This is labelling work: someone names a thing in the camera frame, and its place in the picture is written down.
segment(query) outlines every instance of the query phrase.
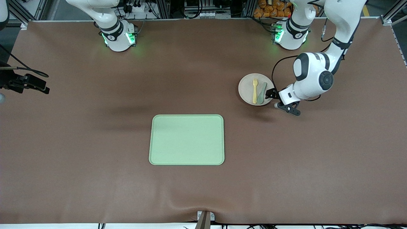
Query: gray floor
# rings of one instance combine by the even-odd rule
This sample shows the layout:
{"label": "gray floor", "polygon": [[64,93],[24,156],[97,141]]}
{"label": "gray floor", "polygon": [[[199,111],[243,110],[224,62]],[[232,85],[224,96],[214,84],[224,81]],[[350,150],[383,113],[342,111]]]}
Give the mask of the gray floor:
{"label": "gray floor", "polygon": [[[366,4],[370,16],[384,14],[396,0],[369,0]],[[404,16],[399,13],[393,21]],[[69,5],[65,0],[54,0],[53,5],[46,16],[47,20],[90,20],[91,18],[76,7]],[[399,41],[401,50],[407,55],[407,20],[393,27]],[[16,40],[19,28],[6,28],[0,31],[0,44],[11,50]],[[7,61],[8,55],[0,51],[0,60]]]}

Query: round plate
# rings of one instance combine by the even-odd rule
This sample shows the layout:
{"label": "round plate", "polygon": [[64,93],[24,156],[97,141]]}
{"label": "round plate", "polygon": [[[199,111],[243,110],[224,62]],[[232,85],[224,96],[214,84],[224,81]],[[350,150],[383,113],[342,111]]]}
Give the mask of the round plate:
{"label": "round plate", "polygon": [[257,96],[260,94],[261,90],[263,89],[263,84],[267,83],[266,90],[264,91],[264,94],[266,94],[266,91],[269,89],[274,88],[273,83],[271,80],[262,74],[258,73],[252,73],[248,74],[247,76],[243,77],[240,82],[239,82],[239,95],[242,97],[242,99],[253,106],[263,106],[267,103],[269,103],[272,98],[270,99],[264,99],[262,104],[254,104],[253,103],[253,79],[257,78],[258,85],[257,85]]}

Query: brown table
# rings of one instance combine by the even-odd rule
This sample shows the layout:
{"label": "brown table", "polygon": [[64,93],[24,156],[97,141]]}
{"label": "brown table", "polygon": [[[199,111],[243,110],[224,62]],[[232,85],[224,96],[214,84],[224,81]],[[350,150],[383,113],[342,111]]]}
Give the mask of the brown table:
{"label": "brown table", "polygon": [[[407,223],[407,69],[390,27],[364,19],[333,88],[295,117],[245,104],[237,85],[296,51],[252,20],[146,22],[115,53],[92,23],[29,23],[13,53],[50,75],[49,95],[4,91],[2,223]],[[334,32],[330,24],[326,38]],[[293,59],[276,69],[294,82]],[[221,166],[154,166],[157,114],[220,114]]]}

